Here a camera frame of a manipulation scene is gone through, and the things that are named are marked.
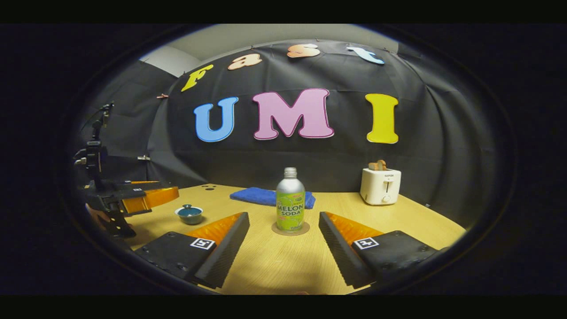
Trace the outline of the silver green water bottle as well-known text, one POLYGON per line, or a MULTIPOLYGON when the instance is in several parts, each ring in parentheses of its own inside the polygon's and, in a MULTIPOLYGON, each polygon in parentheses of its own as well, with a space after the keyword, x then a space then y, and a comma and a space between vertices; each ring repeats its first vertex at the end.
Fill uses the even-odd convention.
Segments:
POLYGON ((294 233, 303 228, 306 208, 306 191, 297 178, 295 167, 287 167, 283 180, 276 188, 276 226, 286 233, 294 233))

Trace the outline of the white toaster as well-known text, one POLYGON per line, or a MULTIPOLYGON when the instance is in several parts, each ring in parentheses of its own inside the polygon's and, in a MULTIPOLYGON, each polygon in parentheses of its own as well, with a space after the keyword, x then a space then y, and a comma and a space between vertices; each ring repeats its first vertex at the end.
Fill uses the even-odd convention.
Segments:
POLYGON ((360 196, 369 205, 391 205, 398 200, 401 171, 363 169, 360 196))

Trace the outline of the round brown coaster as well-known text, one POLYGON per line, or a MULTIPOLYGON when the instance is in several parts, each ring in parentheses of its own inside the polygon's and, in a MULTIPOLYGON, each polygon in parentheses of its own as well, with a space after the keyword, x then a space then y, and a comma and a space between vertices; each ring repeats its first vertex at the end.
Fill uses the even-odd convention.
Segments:
POLYGON ((304 222, 302 225, 302 228, 300 228, 300 230, 297 231, 293 231, 293 232, 285 232, 283 230, 280 230, 277 227, 277 222, 272 224, 272 230, 273 232, 275 232, 276 234, 282 235, 282 236, 300 236, 302 234, 306 234, 309 230, 310 230, 311 226, 310 224, 308 224, 307 222, 304 222))

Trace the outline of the black backdrop cloth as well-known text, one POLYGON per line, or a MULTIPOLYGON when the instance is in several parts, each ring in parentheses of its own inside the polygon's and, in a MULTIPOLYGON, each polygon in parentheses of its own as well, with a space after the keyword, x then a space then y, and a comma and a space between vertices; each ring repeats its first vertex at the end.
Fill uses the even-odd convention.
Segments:
POLYGON ((308 191, 358 192, 362 169, 384 159, 402 173, 401 194, 465 224, 493 200, 502 164, 492 103, 404 45, 292 40, 179 78, 138 61, 86 115, 108 102, 108 179, 275 188, 295 166, 308 191))

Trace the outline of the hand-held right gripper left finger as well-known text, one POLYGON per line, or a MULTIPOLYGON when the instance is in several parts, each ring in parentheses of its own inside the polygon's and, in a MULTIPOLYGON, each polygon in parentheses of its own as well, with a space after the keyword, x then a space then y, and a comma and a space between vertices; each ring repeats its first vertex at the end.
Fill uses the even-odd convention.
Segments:
POLYGON ((168 232, 134 252, 168 274, 217 289, 223 286, 249 226, 249 214, 240 212, 187 234, 168 232))

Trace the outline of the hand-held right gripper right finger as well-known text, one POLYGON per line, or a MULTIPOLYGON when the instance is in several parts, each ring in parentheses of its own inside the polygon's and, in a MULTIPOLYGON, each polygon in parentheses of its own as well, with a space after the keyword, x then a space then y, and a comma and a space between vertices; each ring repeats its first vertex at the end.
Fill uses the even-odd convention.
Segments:
POLYGON ((346 285, 391 284, 443 253, 400 230, 382 233, 330 212, 320 212, 318 227, 346 285))

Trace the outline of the blue towel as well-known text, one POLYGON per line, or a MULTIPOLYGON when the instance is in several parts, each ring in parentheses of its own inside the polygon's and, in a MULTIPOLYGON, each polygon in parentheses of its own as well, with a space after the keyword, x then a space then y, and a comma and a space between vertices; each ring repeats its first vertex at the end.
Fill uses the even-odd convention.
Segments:
POLYGON ((264 206, 276 206, 277 196, 276 192, 272 190, 261 189, 258 187, 250 187, 247 189, 239 190, 229 195, 233 200, 251 202, 264 206))

